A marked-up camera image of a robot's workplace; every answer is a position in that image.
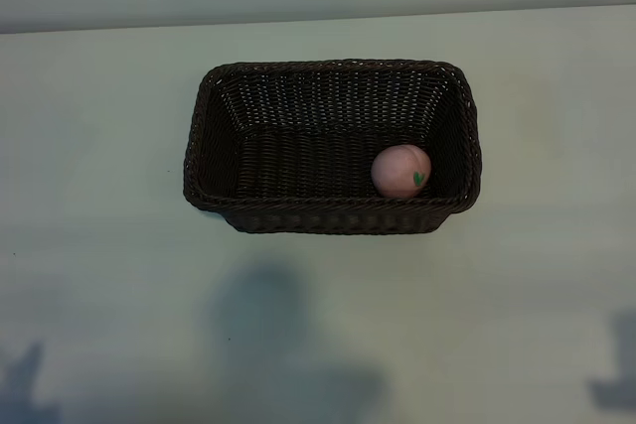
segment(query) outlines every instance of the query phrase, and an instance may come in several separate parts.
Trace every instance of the basket bottom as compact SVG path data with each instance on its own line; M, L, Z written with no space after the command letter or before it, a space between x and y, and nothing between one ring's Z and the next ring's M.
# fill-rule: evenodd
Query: basket bottom
M243 140L238 198L374 198L371 166L395 144L425 149L423 138L386 131L276 133ZM430 183L419 197L431 197Z

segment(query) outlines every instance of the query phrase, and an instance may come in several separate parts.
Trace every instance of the ball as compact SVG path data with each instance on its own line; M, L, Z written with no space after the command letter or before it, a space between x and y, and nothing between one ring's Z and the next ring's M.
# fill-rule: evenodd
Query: ball
M430 158L412 144L385 149L371 167L374 186L385 198L413 198L429 177Z

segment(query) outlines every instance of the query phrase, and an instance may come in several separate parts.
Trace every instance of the green heart logo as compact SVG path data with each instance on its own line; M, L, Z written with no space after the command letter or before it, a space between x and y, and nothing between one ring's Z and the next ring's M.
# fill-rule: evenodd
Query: green heart logo
M421 186L421 184L424 182L424 178L426 177L426 175L424 173L420 173L418 171L415 171L413 173L413 180L415 181L415 185L416 186Z

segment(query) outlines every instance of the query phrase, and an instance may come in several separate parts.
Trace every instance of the dark brown wicker basket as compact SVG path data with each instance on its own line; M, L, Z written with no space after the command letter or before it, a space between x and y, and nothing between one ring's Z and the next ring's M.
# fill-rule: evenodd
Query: dark brown wicker basket
M432 172L379 197L378 153L415 144ZM233 64L201 83L184 195L246 232L419 233L479 195L477 111L462 71L415 61Z

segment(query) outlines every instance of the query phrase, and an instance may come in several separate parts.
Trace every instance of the white table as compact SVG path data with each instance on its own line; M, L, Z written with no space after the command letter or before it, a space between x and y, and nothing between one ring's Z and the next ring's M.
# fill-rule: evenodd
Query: white table
M8 387L38 424L633 422L635 40L634 6L0 36ZM183 199L209 69L334 58L465 71L471 211L248 235Z

